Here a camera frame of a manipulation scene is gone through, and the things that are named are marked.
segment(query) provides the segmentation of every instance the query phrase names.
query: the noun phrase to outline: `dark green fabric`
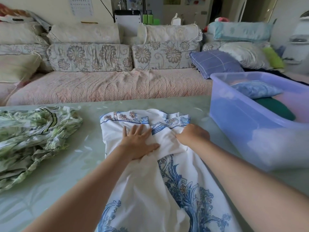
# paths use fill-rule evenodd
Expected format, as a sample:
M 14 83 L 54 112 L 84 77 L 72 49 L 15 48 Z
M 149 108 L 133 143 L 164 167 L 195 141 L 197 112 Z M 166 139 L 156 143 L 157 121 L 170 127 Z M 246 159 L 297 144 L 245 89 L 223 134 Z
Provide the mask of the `dark green fabric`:
M 282 118 L 290 121 L 296 119 L 296 116 L 282 102 L 274 98 L 258 98 L 253 100 Z

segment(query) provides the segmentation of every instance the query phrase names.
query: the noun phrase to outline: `calendar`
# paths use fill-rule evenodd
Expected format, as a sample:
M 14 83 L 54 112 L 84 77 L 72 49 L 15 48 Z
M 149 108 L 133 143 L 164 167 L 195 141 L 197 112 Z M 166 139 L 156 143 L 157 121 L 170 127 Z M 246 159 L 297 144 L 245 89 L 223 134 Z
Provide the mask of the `calendar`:
M 93 16 L 91 0 L 69 0 L 73 15 L 79 18 Z

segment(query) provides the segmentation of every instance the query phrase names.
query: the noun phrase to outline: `right hand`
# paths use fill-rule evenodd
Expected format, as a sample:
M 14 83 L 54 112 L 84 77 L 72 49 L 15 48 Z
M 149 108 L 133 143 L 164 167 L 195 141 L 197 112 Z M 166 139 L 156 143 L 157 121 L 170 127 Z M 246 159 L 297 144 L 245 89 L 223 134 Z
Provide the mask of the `right hand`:
M 178 141 L 185 145 L 190 146 L 190 144 L 197 139 L 204 139 L 209 141 L 210 134 L 205 129 L 199 127 L 198 125 L 188 124 L 182 131 L 182 133 L 176 134 Z

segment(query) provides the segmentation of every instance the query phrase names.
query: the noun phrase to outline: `blue plaid pillow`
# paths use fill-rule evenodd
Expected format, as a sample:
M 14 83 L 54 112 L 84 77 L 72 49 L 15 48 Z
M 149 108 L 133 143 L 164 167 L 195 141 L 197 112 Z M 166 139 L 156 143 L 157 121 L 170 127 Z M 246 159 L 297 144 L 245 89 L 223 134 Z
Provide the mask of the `blue plaid pillow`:
M 220 50 L 191 52 L 190 58 L 204 79 L 213 73 L 244 71 L 236 59 Z

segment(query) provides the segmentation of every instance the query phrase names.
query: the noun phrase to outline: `light blue pillow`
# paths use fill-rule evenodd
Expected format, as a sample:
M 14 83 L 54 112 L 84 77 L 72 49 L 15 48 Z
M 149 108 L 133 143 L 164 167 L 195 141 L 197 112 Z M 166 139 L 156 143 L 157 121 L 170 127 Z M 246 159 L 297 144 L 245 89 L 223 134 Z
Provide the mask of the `light blue pillow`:
M 190 58 L 204 79 L 213 73 L 244 71 L 236 59 L 220 50 L 191 52 Z
M 232 85 L 232 88 L 251 99 L 272 97 L 283 93 L 282 89 L 259 80 L 237 83 Z
M 214 35 L 215 41 L 268 41 L 272 24 L 246 22 L 213 22 L 208 25 L 207 33 Z

